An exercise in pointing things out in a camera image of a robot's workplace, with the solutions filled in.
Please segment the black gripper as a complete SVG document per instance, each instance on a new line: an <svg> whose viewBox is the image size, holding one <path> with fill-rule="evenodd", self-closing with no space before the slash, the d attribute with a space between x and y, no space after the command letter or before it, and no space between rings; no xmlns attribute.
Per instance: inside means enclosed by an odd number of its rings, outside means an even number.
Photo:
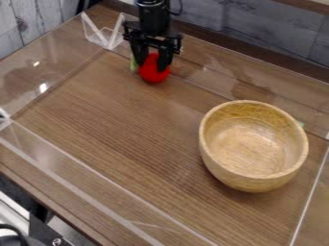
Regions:
<svg viewBox="0 0 329 246"><path fill-rule="evenodd" d="M142 29L139 21L124 21L123 39L130 42L138 65L143 65L149 57L149 48L158 49L157 70L163 72L173 62L174 54L182 51L182 33L170 26L162 33L149 33Z"/></svg>

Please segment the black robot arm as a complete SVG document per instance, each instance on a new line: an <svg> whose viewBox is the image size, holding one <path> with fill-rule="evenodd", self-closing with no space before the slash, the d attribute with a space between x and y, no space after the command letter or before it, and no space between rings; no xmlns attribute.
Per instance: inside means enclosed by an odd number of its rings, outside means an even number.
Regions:
<svg viewBox="0 0 329 246"><path fill-rule="evenodd" d="M135 0L135 4L139 19L123 21L123 39L130 42L138 65L146 63L150 48L158 51L157 71L163 72L181 53L182 33L171 25L171 16L181 15L182 9L171 11L171 0Z"/></svg>

